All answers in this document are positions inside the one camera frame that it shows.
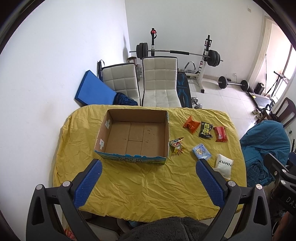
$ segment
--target blue snack package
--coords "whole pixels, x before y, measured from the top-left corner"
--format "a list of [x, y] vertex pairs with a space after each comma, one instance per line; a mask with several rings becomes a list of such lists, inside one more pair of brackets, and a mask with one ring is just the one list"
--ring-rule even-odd
[[196, 155], [197, 159], [209, 160], [212, 156], [203, 144], [198, 144], [197, 146], [193, 147], [192, 151], [194, 155]]

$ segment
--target black snack wrapper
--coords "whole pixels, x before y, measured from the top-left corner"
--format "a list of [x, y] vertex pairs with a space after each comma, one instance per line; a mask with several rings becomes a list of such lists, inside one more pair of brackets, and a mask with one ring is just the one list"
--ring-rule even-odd
[[213, 136], [210, 134], [211, 129], [213, 128], [213, 125], [209, 123], [202, 122], [200, 126], [200, 134], [199, 137], [201, 138], [213, 138]]

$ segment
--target blue gripper pad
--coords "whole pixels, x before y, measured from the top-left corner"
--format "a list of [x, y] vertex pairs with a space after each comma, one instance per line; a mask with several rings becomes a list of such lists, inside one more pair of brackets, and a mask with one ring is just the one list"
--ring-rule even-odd
[[195, 165], [196, 174], [201, 180], [214, 205], [222, 208], [225, 204], [224, 192], [202, 161]]
[[79, 208], [86, 203], [86, 200], [100, 178], [102, 171], [102, 163], [100, 160], [97, 160], [74, 192], [73, 203], [76, 208]]

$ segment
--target gray fleece blanket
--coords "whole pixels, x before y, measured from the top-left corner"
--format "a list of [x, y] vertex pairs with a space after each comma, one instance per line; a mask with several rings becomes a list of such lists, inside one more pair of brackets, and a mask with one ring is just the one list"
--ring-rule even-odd
[[198, 241], [208, 227], [189, 217], [170, 217], [136, 227], [119, 241]]

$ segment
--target white package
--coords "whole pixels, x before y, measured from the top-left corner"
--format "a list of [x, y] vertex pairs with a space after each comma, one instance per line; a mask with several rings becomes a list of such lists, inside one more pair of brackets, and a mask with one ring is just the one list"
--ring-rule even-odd
[[225, 179], [230, 180], [232, 164], [233, 160], [221, 154], [218, 154], [216, 160], [216, 167], [213, 169], [214, 171], [219, 172]]

